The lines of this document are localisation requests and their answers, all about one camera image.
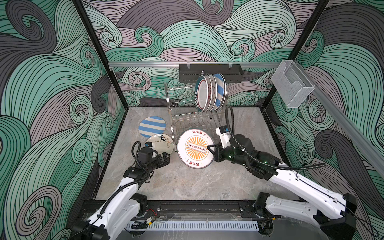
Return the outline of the orange sun plate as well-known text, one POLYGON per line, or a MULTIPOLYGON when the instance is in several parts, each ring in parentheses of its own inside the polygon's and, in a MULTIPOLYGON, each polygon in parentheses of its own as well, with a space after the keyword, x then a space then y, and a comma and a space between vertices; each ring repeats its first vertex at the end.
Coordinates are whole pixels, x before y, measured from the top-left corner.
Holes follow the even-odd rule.
POLYGON ((184 131, 178 140, 177 152, 181 161, 192 169, 208 167, 214 156, 207 150, 208 145, 213 145, 212 137, 200 129, 184 131))

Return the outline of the white plate cloud emblem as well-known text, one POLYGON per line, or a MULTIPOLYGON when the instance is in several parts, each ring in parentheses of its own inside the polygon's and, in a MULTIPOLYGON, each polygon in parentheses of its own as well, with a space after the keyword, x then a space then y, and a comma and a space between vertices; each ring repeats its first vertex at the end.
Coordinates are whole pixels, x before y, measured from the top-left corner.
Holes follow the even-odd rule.
POLYGON ((216 99, 217 99, 217 82, 216 79, 213 75, 209 75, 210 80, 211 80, 211 102, 210 102, 210 111, 214 110, 216 99))

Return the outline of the green rimmed white plate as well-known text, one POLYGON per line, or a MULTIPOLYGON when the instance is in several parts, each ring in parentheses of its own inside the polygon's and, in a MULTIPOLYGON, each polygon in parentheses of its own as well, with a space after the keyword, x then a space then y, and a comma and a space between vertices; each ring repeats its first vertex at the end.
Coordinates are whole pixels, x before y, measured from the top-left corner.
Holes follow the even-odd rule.
POLYGON ((199 76, 195 87, 195 104, 198 112, 202 112, 208 102, 208 83, 204 76, 199 76))

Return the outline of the white plate red characters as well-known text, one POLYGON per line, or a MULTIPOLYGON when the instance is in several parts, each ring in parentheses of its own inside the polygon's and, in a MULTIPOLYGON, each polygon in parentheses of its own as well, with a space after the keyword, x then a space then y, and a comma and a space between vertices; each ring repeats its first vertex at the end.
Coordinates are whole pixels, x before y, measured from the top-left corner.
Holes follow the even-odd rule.
POLYGON ((208 105, 206 111, 211 110, 211 101, 213 99, 213 82, 210 75, 206 75, 207 77, 207 83, 208 83, 208 105))

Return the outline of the blue striped plate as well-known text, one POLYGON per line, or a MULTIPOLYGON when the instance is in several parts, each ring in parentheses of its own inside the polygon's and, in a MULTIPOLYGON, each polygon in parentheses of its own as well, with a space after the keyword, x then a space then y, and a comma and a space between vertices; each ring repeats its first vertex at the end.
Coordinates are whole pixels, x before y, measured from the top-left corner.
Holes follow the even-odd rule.
POLYGON ((217 83, 217 98, 215 101, 214 110, 218 110, 221 108, 225 101, 226 96, 226 81, 222 74, 214 74, 217 83))
POLYGON ((166 129, 166 121, 158 116, 147 117, 139 123, 139 133, 144 137, 162 134, 166 129))

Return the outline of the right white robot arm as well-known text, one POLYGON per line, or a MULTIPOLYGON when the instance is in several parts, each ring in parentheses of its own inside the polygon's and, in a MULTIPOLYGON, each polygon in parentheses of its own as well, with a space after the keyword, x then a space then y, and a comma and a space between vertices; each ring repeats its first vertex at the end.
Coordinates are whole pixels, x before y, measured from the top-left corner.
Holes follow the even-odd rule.
POLYGON ((253 176, 284 187, 299 197, 294 201, 260 193, 253 208, 258 217, 266 219, 262 225, 267 229, 273 218, 288 217, 318 227, 331 240, 353 238, 357 228, 357 199, 353 195, 332 192, 309 180, 274 155, 257 151, 243 135, 229 138, 225 134, 223 144, 203 149, 211 153, 216 162, 227 160, 242 165, 253 176))

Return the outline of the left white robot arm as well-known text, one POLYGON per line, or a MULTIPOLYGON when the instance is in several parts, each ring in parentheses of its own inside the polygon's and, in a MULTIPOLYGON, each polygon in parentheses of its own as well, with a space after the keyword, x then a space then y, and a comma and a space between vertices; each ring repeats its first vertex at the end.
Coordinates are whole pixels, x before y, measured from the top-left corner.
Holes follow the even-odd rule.
POLYGON ((75 224, 71 240, 115 240, 135 217, 147 212, 147 197, 138 194, 154 170, 167 166, 171 155, 151 147, 137 151, 133 166, 128 168, 116 190, 86 221, 75 224))

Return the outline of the white plate black squiggle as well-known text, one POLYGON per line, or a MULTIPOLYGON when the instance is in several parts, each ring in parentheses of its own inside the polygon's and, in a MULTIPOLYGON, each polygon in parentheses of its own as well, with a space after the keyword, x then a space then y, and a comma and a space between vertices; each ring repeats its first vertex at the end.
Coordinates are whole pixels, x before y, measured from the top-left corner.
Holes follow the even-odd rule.
POLYGON ((174 151, 174 141, 166 134, 156 134, 147 139, 145 148, 153 149, 155 151, 154 157, 161 156, 163 153, 171 155, 174 151))

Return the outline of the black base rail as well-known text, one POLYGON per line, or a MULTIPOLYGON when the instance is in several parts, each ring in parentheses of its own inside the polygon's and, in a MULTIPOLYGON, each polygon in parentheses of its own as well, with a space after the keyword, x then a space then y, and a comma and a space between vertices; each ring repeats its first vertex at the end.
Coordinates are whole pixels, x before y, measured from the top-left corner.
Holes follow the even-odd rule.
MULTIPOLYGON (((136 210, 140 213, 138 216, 147 212, 153 216, 155 214, 156 216, 162 216, 171 214, 230 213, 240 214, 243 218, 262 218, 257 216, 278 215, 267 213, 266 204, 262 203, 261 200, 144 200, 143 202, 139 203, 139 210, 136 210)), ((118 204, 110 203, 102 216, 123 214, 130 209, 134 209, 135 203, 137 201, 133 200, 133 203, 122 204, 122 207, 118 207, 118 204)), ((81 213, 91 213, 91 210, 97 210, 97 207, 101 207, 102 204, 103 201, 86 201, 81 208, 81 213)))

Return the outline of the clear acrylic wall box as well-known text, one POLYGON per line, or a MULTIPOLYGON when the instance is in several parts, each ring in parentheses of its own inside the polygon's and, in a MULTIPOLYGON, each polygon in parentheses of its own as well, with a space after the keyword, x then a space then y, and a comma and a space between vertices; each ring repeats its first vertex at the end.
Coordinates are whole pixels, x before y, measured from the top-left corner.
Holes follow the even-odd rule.
POLYGON ((293 60, 281 61, 271 80, 289 109, 298 108, 315 89, 302 65, 293 60))

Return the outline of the black perforated wall shelf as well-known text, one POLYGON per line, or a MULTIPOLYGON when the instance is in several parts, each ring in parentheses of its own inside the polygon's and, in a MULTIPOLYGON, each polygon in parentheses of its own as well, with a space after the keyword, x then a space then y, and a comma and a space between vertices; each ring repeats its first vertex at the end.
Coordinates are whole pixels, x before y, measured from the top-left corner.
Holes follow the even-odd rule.
POLYGON ((227 83, 240 83, 244 72, 240 65, 231 68, 224 65, 187 65, 179 66, 179 81, 184 84, 196 83, 199 76, 222 74, 227 83))

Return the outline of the aluminium wall rail back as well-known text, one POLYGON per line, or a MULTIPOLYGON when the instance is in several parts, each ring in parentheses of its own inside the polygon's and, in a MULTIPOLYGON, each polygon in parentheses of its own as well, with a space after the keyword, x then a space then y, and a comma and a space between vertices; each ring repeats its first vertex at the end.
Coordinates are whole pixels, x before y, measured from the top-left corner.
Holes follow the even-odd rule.
POLYGON ((277 68, 280 63, 265 62, 154 62, 154 61, 132 61, 132 62, 108 62, 110 68, 178 68, 180 65, 224 65, 231 68, 233 65, 241 65, 244 68, 277 68))

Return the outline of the aluminium wall rail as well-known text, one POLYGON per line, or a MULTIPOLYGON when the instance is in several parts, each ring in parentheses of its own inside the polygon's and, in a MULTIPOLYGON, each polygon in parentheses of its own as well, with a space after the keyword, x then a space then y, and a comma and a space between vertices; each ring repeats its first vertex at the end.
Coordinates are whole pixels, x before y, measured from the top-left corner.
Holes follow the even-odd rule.
POLYGON ((180 65, 224 65, 231 68, 233 65, 241 65, 244 68, 277 68, 280 63, 265 62, 154 62, 154 61, 132 61, 132 62, 108 62, 110 68, 178 68, 180 65))
POLYGON ((373 168, 384 175, 384 139, 376 135, 376 127, 369 123, 378 119, 370 106, 363 105, 363 94, 358 87, 342 90, 330 74, 318 67, 304 69, 298 64, 299 75, 313 86, 312 93, 328 113, 355 143, 373 168))

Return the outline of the aluminium wall rail right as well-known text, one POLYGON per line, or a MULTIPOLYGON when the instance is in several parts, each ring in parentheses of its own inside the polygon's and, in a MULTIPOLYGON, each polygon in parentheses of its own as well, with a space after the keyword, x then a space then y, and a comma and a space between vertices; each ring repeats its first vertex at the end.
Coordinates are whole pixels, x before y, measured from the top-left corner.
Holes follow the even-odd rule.
POLYGON ((373 168, 384 175, 384 139, 376 135, 376 127, 369 123, 378 119, 370 106, 363 105, 363 94, 358 87, 342 90, 330 74, 318 67, 304 69, 298 64, 299 75, 313 86, 312 93, 328 113, 355 143, 373 168))

